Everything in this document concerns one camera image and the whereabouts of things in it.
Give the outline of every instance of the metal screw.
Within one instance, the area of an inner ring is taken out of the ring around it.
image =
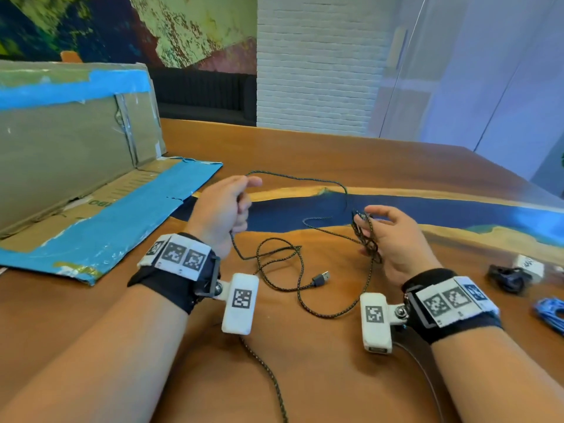
[[[407,310],[405,309],[405,305],[396,307],[394,313],[399,319],[407,319]]]
[[[215,284],[215,295],[218,296],[223,292],[223,287],[219,282]]]

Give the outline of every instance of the hand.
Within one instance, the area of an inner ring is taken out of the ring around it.
[[[235,176],[225,178],[204,191],[196,204],[184,231],[210,246],[215,255],[225,258],[231,251],[229,233],[247,228],[250,197],[247,187],[262,185],[259,177]]]
[[[370,222],[373,239],[384,260],[384,273],[394,285],[401,287],[419,273],[442,267],[413,218],[392,206],[370,205],[364,211],[389,219],[370,219]],[[364,235],[370,237],[368,221],[358,215],[354,221]]]

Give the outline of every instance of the wristband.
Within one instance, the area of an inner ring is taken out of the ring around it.
[[[409,311],[407,325],[432,344],[469,329],[501,328],[499,309],[469,277],[435,268],[402,286]]]
[[[205,285],[215,287],[221,277],[219,258],[208,245],[187,233],[163,234],[137,266],[139,270],[127,286],[142,284],[187,314],[206,295],[202,293]]]

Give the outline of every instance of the white brick wall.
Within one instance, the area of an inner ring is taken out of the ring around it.
[[[258,0],[257,126],[363,135],[398,0]]]

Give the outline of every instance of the person's left hand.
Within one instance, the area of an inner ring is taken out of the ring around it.
[[[259,187],[262,178],[235,176],[206,188],[194,205],[184,231],[210,246],[215,255],[225,258],[231,251],[229,233],[247,228],[251,205],[247,187]]]

